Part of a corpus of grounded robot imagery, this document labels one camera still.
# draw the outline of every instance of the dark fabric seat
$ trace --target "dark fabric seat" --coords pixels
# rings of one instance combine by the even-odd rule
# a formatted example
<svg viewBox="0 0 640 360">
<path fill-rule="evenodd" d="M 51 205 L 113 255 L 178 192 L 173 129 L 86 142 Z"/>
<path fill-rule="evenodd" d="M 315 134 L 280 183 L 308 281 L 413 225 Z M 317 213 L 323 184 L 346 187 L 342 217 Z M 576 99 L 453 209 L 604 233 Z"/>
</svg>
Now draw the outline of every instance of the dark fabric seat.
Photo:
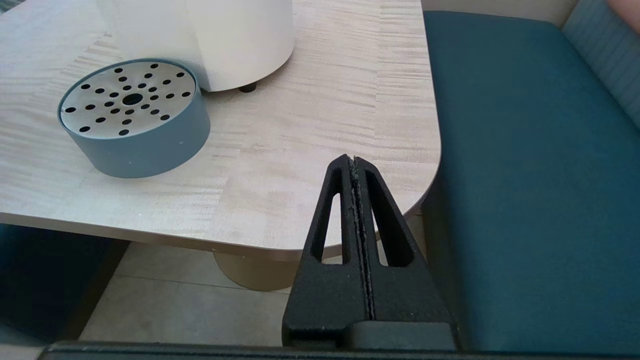
<svg viewBox="0 0 640 360">
<path fill-rule="evenodd" d="M 553 25 L 424 20 L 429 262 L 472 350 L 640 355 L 640 131 Z"/>
<path fill-rule="evenodd" d="M 0 343 L 77 339 L 128 244 L 0 224 Z"/>
</svg>

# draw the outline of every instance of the tile floor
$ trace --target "tile floor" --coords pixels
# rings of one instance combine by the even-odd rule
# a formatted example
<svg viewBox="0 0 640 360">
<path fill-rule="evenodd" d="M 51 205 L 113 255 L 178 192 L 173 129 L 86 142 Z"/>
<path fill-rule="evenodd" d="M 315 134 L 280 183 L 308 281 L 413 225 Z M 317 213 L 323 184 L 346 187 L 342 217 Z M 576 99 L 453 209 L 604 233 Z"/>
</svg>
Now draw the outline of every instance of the tile floor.
<svg viewBox="0 0 640 360">
<path fill-rule="evenodd" d="M 422 245 L 422 218 L 408 223 Z M 132 243 L 81 340 L 280 346 L 288 297 L 289 289 L 235 284 L 210 252 Z M 0 346 L 0 359 L 36 355 L 34 348 Z"/>
</svg>

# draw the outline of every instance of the perforated metal lid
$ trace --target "perforated metal lid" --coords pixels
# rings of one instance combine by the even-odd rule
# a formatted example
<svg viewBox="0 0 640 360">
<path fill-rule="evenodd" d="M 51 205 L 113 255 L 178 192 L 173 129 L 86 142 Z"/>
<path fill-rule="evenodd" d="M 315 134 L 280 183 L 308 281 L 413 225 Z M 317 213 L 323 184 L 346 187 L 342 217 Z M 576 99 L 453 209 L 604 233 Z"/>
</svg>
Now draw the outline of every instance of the perforated metal lid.
<svg viewBox="0 0 640 360">
<path fill-rule="evenodd" d="M 180 114 L 196 83 L 188 71 L 161 61 L 140 61 L 104 69 L 78 84 L 65 98 L 60 118 L 87 138 L 134 136 Z"/>
</svg>

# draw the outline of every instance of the center hole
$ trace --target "center hole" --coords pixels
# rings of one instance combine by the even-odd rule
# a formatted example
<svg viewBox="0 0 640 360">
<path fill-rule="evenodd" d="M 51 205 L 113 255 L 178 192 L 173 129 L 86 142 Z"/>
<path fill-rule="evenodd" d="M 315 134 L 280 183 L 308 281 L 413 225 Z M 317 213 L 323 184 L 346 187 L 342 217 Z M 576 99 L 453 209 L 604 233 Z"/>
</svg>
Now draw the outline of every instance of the center hole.
<svg viewBox="0 0 640 360">
<path fill-rule="evenodd" d="M 142 101 L 142 95 L 138 93 L 129 94 L 125 96 L 124 99 L 122 99 L 122 103 L 125 105 L 135 105 L 135 104 L 138 104 L 140 101 Z"/>
</svg>

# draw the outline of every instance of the table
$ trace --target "table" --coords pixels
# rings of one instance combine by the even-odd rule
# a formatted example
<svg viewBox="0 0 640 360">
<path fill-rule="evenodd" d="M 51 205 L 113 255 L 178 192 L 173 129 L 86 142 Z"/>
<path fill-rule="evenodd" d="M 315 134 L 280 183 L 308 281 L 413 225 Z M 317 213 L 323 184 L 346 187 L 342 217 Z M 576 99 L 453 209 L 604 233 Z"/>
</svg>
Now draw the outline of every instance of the table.
<svg viewBox="0 0 640 360">
<path fill-rule="evenodd" d="M 400 210 L 417 211 L 440 160 L 420 0 L 294 0 L 294 17 L 293 55 L 256 91 L 205 95 L 211 133 L 194 158 L 119 179 L 56 119 L 75 81 L 123 60 L 93 1 L 28 0 L 2 15 L 0 222 L 295 262 L 326 166 L 344 153 L 374 163 Z M 339 244 L 328 234 L 325 254 Z"/>
</svg>

